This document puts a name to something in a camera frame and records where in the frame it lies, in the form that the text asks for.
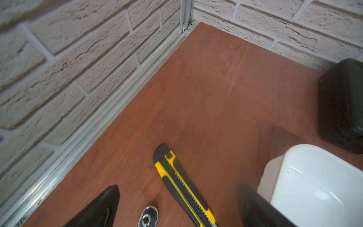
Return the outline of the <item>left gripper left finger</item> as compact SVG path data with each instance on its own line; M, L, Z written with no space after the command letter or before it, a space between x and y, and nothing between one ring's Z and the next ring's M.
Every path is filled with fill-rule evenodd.
M66 227L112 227L120 201L117 185L107 187L65 224Z

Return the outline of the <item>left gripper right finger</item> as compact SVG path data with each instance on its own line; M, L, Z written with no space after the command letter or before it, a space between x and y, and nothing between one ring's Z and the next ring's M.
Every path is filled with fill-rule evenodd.
M245 183L238 185L236 197L245 227L294 227L289 219Z

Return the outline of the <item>white storage box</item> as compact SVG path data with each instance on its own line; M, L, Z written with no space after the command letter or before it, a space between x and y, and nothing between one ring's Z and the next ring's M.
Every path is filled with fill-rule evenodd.
M269 161L257 192L298 227L363 225L363 172L314 145Z

